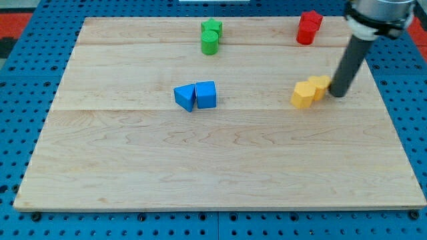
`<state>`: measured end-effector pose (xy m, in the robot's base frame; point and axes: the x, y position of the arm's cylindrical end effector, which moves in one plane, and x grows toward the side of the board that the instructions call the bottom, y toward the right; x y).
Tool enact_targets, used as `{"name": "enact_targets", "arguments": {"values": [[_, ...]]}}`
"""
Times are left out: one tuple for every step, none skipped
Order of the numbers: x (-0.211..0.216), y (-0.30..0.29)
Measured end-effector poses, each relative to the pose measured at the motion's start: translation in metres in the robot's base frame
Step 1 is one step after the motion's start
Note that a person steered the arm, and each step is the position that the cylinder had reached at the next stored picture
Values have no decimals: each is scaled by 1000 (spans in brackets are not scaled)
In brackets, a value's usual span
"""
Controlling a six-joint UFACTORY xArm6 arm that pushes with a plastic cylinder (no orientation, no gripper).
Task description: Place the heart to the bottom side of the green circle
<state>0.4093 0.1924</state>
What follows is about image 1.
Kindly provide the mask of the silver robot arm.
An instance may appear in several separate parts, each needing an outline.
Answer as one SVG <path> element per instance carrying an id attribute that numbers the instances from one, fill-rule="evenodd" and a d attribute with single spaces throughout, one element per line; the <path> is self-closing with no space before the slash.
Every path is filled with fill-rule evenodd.
<path id="1" fill-rule="evenodd" d="M 344 19 L 352 36 L 332 77 L 329 92 L 344 97 L 372 44 L 381 36 L 397 39 L 411 24 L 415 0 L 347 1 Z"/>

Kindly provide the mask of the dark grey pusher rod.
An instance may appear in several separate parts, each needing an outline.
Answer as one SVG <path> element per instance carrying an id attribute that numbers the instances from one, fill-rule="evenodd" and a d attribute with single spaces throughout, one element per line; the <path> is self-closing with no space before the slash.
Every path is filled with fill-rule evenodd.
<path id="1" fill-rule="evenodd" d="M 346 95 L 372 44 L 373 41 L 359 39 L 355 35 L 351 36 L 329 86 L 332 96 L 344 97 Z"/>

